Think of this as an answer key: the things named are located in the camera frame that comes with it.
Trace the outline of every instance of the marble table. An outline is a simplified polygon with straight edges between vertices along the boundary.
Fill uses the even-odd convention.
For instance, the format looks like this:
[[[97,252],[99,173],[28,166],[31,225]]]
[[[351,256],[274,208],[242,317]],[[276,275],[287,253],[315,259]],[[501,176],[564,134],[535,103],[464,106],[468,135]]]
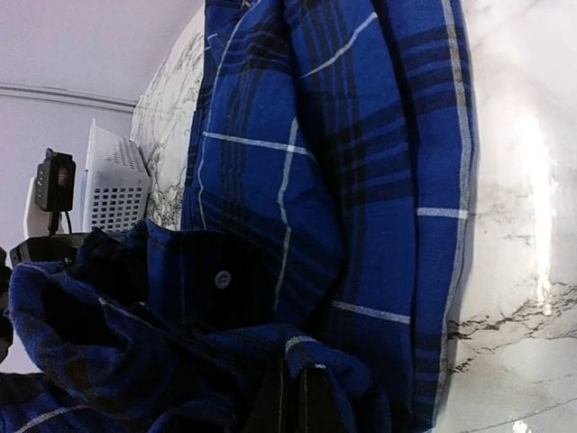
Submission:
[[[437,432],[577,431],[575,0],[463,0],[476,91],[466,270],[449,314]],[[142,96],[132,139],[149,217],[179,227],[203,59],[194,16]]]

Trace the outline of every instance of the basket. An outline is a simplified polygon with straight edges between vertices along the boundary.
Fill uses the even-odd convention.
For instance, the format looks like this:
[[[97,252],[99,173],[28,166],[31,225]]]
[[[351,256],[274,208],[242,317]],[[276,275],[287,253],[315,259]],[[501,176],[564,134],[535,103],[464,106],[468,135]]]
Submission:
[[[129,230],[144,218],[150,187],[138,146],[93,120],[82,182],[82,231]]]

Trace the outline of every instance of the button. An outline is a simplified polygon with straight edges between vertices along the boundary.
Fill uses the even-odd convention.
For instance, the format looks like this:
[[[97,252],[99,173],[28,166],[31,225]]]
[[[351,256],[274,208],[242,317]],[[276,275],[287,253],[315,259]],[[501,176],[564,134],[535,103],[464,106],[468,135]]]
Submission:
[[[231,276],[231,273],[228,271],[220,271],[216,276],[215,276],[215,286],[218,289],[226,289],[228,286],[231,285],[231,280],[233,279],[233,277]]]

